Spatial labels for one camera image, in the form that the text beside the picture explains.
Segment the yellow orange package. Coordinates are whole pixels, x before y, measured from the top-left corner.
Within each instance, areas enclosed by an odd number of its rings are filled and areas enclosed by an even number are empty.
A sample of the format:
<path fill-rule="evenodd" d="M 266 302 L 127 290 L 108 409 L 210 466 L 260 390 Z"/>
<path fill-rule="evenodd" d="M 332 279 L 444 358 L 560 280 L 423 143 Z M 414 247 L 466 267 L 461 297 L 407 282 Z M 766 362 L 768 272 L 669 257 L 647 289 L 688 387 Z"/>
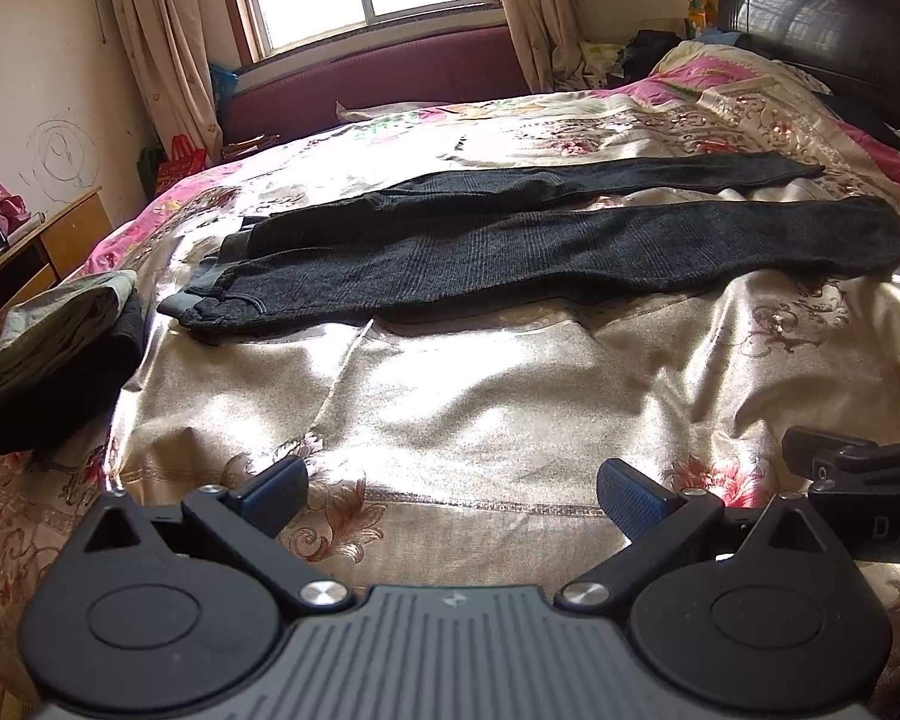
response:
<path fill-rule="evenodd" d="M 686 34 L 689 39 L 702 36 L 707 29 L 715 28 L 718 21 L 718 0 L 688 0 Z"/>

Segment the red shopping bag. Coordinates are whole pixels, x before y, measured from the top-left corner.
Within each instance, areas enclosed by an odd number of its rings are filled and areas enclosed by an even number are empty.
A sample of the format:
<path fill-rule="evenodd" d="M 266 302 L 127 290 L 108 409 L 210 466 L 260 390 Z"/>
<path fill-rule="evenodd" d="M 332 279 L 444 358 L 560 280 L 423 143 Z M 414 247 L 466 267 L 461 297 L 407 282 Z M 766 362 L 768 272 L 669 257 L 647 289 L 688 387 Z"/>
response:
<path fill-rule="evenodd" d="M 155 195 L 167 192 L 185 177 L 203 171 L 208 162 L 208 152 L 196 146 L 188 135 L 175 135 L 170 144 L 170 156 L 157 168 L 155 173 Z"/>

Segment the folded olive and black clothes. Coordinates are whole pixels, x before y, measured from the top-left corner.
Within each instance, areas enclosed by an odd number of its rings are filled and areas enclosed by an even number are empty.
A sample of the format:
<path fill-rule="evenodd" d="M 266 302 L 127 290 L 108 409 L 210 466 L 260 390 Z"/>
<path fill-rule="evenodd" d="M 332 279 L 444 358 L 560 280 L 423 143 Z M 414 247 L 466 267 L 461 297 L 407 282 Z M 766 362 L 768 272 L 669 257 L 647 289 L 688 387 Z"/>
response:
<path fill-rule="evenodd" d="M 48 452 L 112 408 L 144 353 L 137 275 L 80 277 L 14 305 L 0 335 L 0 455 Z"/>

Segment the wooden tv cabinet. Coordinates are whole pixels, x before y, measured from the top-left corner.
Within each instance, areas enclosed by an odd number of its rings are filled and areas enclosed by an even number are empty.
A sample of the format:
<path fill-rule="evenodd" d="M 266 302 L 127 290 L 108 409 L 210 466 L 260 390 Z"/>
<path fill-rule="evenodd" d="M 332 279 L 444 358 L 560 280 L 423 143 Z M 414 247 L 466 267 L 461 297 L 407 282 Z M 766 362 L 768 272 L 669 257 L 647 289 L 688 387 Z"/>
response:
<path fill-rule="evenodd" d="M 7 312 L 77 270 L 113 226 L 92 188 L 0 254 L 0 335 Z"/>

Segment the pink cloth behind tv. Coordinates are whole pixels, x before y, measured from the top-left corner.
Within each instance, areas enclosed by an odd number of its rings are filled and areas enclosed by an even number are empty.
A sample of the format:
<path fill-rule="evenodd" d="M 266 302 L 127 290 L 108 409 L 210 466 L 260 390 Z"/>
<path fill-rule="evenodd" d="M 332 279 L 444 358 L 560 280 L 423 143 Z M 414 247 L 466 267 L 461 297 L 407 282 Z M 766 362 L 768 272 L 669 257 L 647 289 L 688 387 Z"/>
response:
<path fill-rule="evenodd" d="M 17 193 L 7 190 L 0 182 L 0 229 L 9 238 L 30 220 L 30 211 Z"/>

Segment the right beige floral curtain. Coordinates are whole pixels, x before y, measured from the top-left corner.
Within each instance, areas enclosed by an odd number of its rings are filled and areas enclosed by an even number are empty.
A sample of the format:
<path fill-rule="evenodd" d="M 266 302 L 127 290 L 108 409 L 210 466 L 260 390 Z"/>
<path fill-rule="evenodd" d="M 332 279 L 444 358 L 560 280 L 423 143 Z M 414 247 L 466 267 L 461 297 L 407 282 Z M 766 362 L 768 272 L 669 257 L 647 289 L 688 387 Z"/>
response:
<path fill-rule="evenodd" d="M 575 0 L 500 0 L 532 93 L 582 89 L 583 29 Z"/>

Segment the dark grey knit pants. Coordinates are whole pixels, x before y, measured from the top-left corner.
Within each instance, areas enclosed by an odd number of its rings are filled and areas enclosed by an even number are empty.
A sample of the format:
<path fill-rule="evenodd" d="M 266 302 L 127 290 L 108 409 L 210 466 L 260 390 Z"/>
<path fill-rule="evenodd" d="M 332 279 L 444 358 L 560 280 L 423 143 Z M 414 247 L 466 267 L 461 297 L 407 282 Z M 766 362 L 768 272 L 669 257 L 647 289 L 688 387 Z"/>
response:
<path fill-rule="evenodd" d="M 160 312 L 214 343 L 900 264 L 900 214 L 882 199 L 764 202 L 808 176 L 777 153 L 436 172 L 245 224 Z"/>

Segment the beige floral curtain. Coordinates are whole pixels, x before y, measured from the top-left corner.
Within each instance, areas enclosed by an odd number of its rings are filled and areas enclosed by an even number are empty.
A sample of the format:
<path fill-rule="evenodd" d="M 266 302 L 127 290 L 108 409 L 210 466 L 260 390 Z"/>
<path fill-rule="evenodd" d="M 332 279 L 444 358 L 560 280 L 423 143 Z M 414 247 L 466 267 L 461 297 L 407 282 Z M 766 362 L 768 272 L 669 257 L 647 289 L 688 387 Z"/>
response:
<path fill-rule="evenodd" d="M 575 0 L 500 0 L 532 93 L 582 89 L 583 29 Z"/>
<path fill-rule="evenodd" d="M 119 36 L 157 137 L 178 135 L 221 156 L 199 0 L 112 0 Z"/>

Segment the dark clothes pile on nightstand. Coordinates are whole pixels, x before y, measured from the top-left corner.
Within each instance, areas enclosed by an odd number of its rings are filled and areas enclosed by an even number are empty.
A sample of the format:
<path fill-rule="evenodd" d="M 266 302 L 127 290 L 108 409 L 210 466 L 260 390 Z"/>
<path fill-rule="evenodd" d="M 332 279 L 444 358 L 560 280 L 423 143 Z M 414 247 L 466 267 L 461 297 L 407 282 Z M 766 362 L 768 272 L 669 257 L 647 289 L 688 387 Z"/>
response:
<path fill-rule="evenodd" d="M 626 83 L 644 80 L 653 67 L 679 44 L 681 37 L 676 32 L 639 29 L 622 51 L 622 80 Z"/>

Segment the maroon padded window bench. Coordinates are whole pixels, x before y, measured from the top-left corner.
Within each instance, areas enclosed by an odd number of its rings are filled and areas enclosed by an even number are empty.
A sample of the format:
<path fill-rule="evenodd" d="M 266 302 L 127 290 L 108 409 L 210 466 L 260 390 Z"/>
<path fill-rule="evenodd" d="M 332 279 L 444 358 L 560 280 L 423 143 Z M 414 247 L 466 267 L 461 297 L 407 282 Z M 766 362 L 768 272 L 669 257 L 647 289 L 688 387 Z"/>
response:
<path fill-rule="evenodd" d="M 222 117 L 227 142 L 284 142 L 340 123 L 338 107 L 475 103 L 528 93 L 505 26 L 419 37 L 329 60 L 238 91 Z"/>

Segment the pink floral pillow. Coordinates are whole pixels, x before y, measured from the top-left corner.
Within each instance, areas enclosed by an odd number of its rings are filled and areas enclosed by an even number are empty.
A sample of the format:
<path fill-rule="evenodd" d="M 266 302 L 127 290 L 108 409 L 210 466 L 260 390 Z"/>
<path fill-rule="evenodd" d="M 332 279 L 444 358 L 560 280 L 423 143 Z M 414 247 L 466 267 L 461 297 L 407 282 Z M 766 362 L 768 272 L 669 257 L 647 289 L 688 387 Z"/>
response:
<path fill-rule="evenodd" d="M 681 41 L 650 72 L 654 80 L 699 91 L 746 82 L 758 76 L 772 76 L 777 82 L 799 86 L 808 93 L 832 96 L 832 89 L 808 71 L 725 44 Z"/>

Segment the left beige floral curtain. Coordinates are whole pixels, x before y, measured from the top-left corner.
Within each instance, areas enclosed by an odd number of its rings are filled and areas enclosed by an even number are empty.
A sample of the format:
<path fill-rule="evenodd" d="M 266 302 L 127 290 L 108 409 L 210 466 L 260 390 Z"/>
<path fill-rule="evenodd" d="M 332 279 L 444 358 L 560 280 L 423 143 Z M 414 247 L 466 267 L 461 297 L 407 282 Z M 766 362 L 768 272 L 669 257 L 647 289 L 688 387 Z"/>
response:
<path fill-rule="evenodd" d="M 112 0 L 119 36 L 157 137 L 178 135 L 221 156 L 199 0 Z"/>

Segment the floral satin bedspread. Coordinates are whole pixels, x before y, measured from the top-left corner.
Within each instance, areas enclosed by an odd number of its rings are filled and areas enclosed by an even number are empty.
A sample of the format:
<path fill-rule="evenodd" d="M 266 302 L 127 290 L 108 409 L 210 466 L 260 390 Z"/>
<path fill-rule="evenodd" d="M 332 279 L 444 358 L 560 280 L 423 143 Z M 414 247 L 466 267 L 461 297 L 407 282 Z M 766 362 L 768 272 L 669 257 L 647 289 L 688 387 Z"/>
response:
<path fill-rule="evenodd" d="M 131 268 L 157 302 L 250 215 L 447 169 L 777 151 L 821 176 L 774 202 L 878 195 L 900 213 L 900 149 L 772 76 L 688 89 L 523 96 L 380 115 L 178 184 L 79 273 Z M 798 486 L 790 426 L 900 442 L 900 267 L 800 283 L 756 271 L 701 296 L 546 302 L 442 325 L 320 325 L 208 346 L 164 317 L 115 411 L 48 458 L 0 455 L 0 718 L 34 690 L 23 606 L 102 489 L 144 504 L 226 486 L 304 449 L 307 507 L 281 535 L 344 582 L 557 587 L 619 548 L 601 460 L 668 488 L 761 505 Z"/>

